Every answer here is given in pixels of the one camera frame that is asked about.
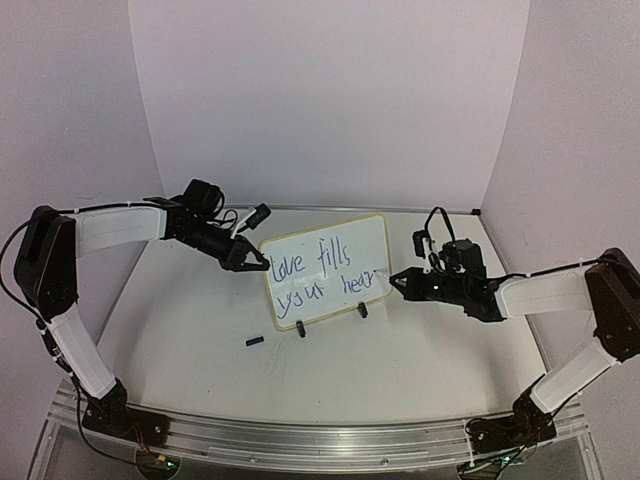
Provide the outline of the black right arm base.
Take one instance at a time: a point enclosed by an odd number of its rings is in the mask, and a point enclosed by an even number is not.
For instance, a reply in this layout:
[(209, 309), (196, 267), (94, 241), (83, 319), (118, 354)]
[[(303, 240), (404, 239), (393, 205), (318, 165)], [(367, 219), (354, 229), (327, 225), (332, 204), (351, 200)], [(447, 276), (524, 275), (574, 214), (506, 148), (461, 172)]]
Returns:
[(552, 440), (557, 431), (551, 413), (544, 413), (531, 399), (533, 387), (525, 390), (513, 403), (509, 415), (476, 417), (465, 425), (474, 452), (488, 454), (502, 450), (530, 447)]

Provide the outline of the yellow framed small whiteboard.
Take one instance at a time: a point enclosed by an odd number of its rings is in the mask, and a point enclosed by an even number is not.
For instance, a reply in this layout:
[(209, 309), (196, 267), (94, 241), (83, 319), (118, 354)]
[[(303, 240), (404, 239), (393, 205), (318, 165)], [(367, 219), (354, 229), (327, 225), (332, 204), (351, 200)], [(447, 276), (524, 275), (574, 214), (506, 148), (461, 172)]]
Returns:
[(379, 301), (391, 293), (386, 219), (370, 214), (267, 239), (259, 251), (270, 262), (264, 274), (276, 328), (296, 328)]

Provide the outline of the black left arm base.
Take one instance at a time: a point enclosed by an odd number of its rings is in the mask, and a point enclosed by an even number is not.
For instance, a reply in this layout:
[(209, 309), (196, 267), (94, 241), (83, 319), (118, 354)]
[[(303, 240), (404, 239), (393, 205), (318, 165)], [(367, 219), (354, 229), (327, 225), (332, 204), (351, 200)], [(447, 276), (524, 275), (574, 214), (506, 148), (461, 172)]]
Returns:
[(101, 398), (92, 396), (80, 385), (87, 400), (81, 425), (92, 432), (104, 434), (144, 447), (161, 447), (166, 443), (167, 415), (133, 408), (128, 405), (128, 392), (116, 378), (115, 385)]

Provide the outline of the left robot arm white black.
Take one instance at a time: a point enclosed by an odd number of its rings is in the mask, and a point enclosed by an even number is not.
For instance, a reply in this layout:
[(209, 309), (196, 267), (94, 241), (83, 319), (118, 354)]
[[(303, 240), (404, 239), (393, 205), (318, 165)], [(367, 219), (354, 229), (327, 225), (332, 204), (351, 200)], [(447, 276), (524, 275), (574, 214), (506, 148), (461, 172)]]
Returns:
[(138, 242), (175, 240), (219, 262), (231, 272), (263, 272), (269, 261), (248, 240), (271, 211), (266, 204), (244, 217), (228, 219), (221, 189), (192, 180), (173, 198), (146, 197), (76, 209), (36, 208), (14, 232), (20, 245), (14, 280), (21, 293), (11, 298), (34, 315), (52, 360), (88, 398), (99, 401), (97, 420), (114, 435), (127, 434), (134, 413), (127, 391), (98, 351), (79, 313), (79, 258), (104, 249)]

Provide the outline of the white marker pen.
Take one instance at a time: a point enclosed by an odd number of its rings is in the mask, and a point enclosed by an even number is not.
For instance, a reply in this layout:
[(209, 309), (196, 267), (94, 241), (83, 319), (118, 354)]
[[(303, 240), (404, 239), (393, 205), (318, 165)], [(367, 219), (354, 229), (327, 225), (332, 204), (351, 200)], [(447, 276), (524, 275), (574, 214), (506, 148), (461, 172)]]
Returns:
[(387, 279), (387, 280), (390, 279), (391, 276), (392, 276), (392, 274), (389, 274), (388, 272), (377, 270), (377, 269), (374, 270), (374, 273), (375, 273), (375, 275), (380, 276), (381, 278), (384, 278), (384, 279)]

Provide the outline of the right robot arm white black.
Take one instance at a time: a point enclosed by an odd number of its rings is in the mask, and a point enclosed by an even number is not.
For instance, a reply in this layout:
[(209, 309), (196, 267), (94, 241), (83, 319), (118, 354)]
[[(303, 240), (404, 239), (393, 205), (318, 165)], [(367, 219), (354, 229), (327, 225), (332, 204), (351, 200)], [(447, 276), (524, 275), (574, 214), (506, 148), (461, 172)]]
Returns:
[(533, 314), (585, 311), (595, 329), (564, 362), (543, 375), (513, 406), (515, 414), (550, 416), (616, 364), (639, 353), (639, 273), (624, 252), (533, 273), (490, 277), (480, 246), (468, 239), (440, 252), (417, 247), (427, 262), (390, 277), (409, 302), (439, 302), (462, 308), (484, 323)]

